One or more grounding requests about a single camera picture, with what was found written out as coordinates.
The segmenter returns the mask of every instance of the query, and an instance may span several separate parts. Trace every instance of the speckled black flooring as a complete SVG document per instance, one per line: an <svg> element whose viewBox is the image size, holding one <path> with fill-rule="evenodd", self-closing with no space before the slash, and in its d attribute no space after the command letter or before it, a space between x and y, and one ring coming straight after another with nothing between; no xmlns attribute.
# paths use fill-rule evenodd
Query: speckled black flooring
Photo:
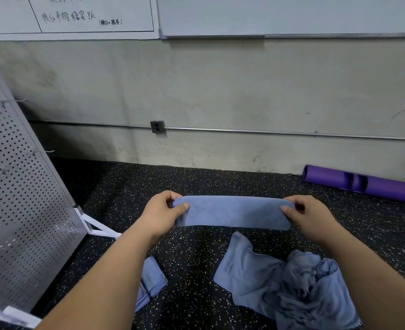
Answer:
<svg viewBox="0 0 405 330"><path fill-rule="evenodd" d="M165 189L184 195L282 198L312 194L337 219L405 277L405 204L303 183L299 176L117 162L54 159L62 180L84 211L118 232ZM235 306L213 275L231 235L239 230L257 253L286 261L293 249L324 256L295 228L288 232L227 227L174 227L151 251L169 284L135 316L138 329L275 329L271 319ZM94 265L112 240L87 236L33 314L44 317Z"/></svg>

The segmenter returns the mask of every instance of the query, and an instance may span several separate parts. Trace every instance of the finger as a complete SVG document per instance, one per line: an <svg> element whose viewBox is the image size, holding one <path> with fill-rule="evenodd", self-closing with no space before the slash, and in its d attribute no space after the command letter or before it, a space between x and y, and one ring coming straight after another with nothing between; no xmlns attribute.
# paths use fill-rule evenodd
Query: finger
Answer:
<svg viewBox="0 0 405 330"><path fill-rule="evenodd" d="M308 201L309 196L303 196L301 194L296 194L295 196L290 196L290 197L286 197L283 198L285 200L289 200L291 202L293 202L294 204L299 204L299 205L305 205L305 203Z"/></svg>
<svg viewBox="0 0 405 330"><path fill-rule="evenodd" d="M163 191L162 193L160 193L161 194L161 196L162 197L164 197L164 199L166 199L166 200L175 200L175 199L177 199L177 198L181 198L182 197L182 195L181 194L179 194L179 193L176 193L176 192L173 192L173 191L170 191L170 190L166 190L166 191Z"/></svg>
<svg viewBox="0 0 405 330"><path fill-rule="evenodd" d="M188 202L185 202L184 204L172 208L171 211L173 212L175 218L177 218L178 216L184 214L184 212L187 211L189 207L190 204Z"/></svg>
<svg viewBox="0 0 405 330"><path fill-rule="evenodd" d="M300 224L300 222L303 220L303 214L300 214L297 210L289 206L283 205L280 207L280 210L295 223Z"/></svg>

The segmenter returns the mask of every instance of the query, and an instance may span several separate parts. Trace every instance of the gray wall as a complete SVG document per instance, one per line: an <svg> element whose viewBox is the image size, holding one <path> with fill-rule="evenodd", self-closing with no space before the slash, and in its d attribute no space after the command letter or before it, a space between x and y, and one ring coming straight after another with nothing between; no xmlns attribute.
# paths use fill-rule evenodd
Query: gray wall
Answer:
<svg viewBox="0 0 405 330"><path fill-rule="evenodd" d="M0 73L34 119L405 137L405 39L0 42ZM35 131L62 157L405 180L402 141Z"/></svg>

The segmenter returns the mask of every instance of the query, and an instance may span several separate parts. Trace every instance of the stack of folded towels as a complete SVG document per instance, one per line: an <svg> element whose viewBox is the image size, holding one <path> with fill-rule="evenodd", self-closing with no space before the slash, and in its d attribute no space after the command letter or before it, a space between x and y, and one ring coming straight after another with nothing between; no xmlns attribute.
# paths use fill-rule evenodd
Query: stack of folded towels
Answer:
<svg viewBox="0 0 405 330"><path fill-rule="evenodd" d="M167 285L167 278L158 266L154 257L149 257L144 260L143 271L141 273L141 282L138 289L137 304L135 311L139 311L150 298L158 294L164 286Z"/></svg>

